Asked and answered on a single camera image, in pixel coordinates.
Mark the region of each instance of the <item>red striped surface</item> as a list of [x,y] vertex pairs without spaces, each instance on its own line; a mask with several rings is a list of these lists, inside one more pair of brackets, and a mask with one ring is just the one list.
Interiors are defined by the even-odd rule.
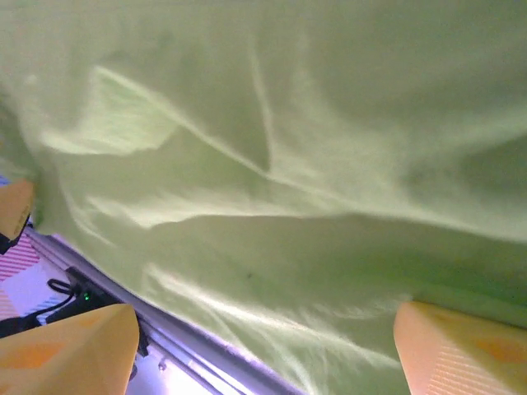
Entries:
[[38,261],[39,257],[31,247],[29,238],[22,235],[15,247],[7,251],[5,255],[0,255],[0,281],[15,276]]
[[0,319],[16,316],[18,316],[18,313],[9,300],[9,296],[3,290],[0,290]]

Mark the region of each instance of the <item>wrinkled sheet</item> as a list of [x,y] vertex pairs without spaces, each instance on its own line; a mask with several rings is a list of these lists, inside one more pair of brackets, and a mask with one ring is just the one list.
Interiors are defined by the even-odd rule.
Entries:
[[0,86],[41,232],[309,394],[408,393],[405,300],[527,326],[525,2],[0,0]]

